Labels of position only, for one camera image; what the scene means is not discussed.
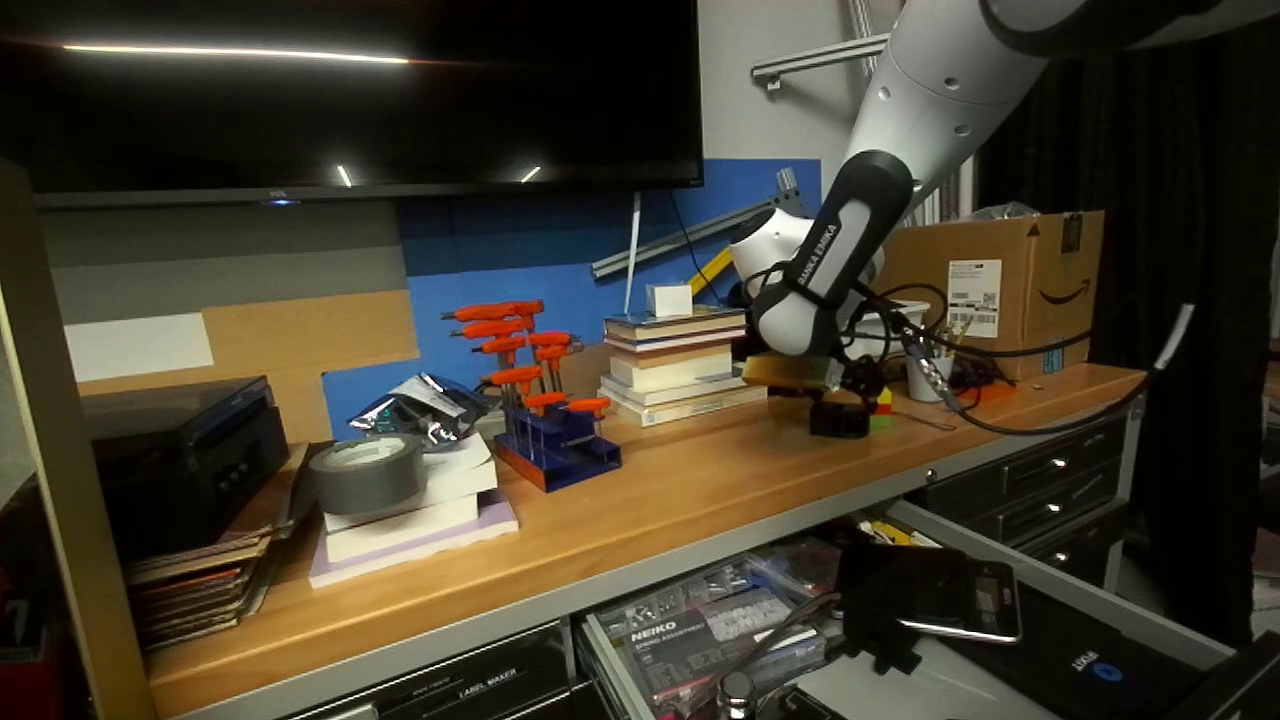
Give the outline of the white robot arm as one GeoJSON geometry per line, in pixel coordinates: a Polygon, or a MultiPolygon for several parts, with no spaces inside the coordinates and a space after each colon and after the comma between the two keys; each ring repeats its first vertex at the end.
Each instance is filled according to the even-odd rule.
{"type": "Polygon", "coordinates": [[[752,293],[754,334],[780,356],[831,356],[835,312],[886,230],[1051,60],[1204,41],[1276,13],[1280,0],[902,0],[800,250],[752,293]]]}

